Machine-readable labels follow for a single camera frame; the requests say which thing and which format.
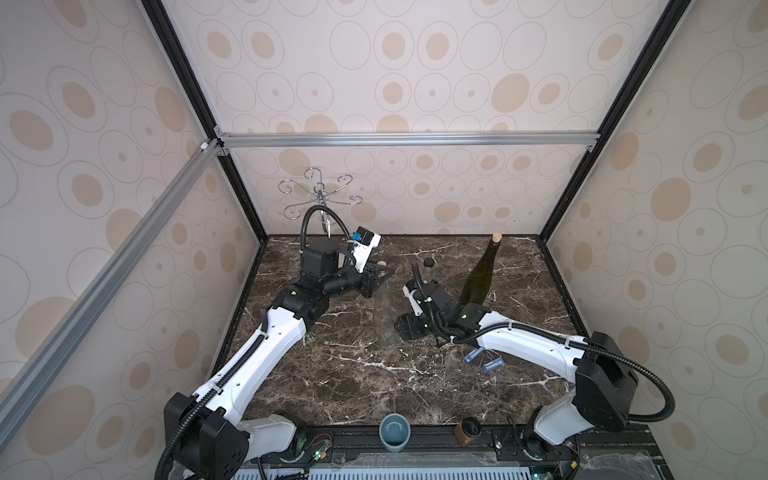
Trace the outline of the dark green wine bottle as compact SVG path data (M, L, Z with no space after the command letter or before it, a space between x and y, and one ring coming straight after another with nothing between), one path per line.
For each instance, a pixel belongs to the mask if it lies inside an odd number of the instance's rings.
M478 263L470 272L459 297L459 305L470 303L481 305L492 285L495 259L501 245L503 235L494 233Z

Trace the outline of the blue peeled label strip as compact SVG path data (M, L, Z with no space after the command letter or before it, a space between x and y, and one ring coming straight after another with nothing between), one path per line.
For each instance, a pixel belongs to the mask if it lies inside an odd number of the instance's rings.
M483 365L483 371L484 372L491 372L494 370L497 370L505 365L503 358L496 358L490 362L487 362Z

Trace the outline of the tall clear corked bottle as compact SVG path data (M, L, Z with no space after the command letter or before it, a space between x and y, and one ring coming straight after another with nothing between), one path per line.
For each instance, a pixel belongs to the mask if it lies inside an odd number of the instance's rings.
M387 265L383 260L378 261L377 264ZM380 349L389 348L399 341L399 335L395 330L398 314L393 304L393 298L389 279L385 285L378 288L373 296L373 325Z

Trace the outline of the clear bottle black cap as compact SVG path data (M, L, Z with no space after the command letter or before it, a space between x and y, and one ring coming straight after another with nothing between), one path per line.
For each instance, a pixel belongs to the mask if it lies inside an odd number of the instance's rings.
M424 284L431 283L434 280L437 262L434 257L427 257L423 260L422 280Z

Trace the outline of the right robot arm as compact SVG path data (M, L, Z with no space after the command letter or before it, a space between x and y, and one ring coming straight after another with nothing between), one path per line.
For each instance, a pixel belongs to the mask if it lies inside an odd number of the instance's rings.
M403 340L433 335L449 344L505 353L571 383L564 396L536 409L519 433L520 445L531 454L587 430L622 432L631 423L661 422L674 413L671 389L653 371L625 357L609 335L555 333L476 303L460 306L437 282L423 280L418 263L411 268L413 278L403 292L412 311L396 322ZM641 378L663 397L664 405L655 413L630 411Z

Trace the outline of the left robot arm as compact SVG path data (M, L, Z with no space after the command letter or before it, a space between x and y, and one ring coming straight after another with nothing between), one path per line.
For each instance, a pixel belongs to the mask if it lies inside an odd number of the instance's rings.
M336 295L356 291L365 298L394 270L372 259L379 234L359 227L349 231L341 220L344 241L307 238L312 215L337 214L324 205L310 207L300 230L300 271L267 308L260 327L230 360L192 394L175 394L165 405L165 448L155 476L169 478L180 464L197 479L230 479L241 466L291 445L297 425L273 414L247 420L255 393L282 357L326 313Z

